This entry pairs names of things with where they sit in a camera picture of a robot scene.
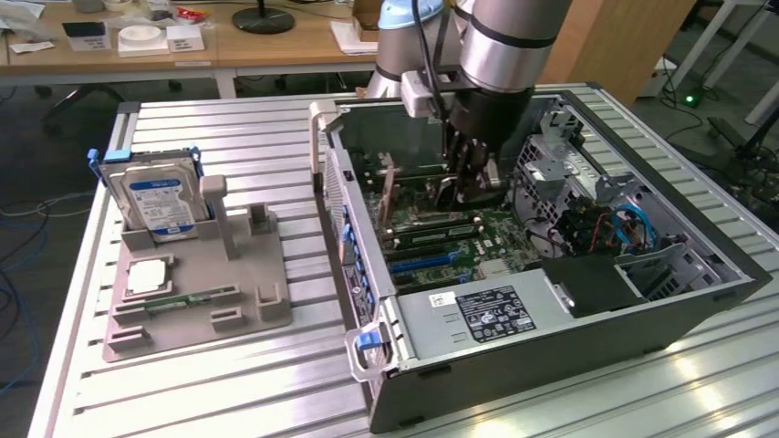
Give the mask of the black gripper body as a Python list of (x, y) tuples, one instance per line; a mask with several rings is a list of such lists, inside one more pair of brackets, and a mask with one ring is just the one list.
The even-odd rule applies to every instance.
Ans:
[(534, 88), (517, 93), (489, 89), (457, 91), (449, 118), (449, 143), (477, 140), (490, 153), (499, 153), (519, 126), (534, 93)]

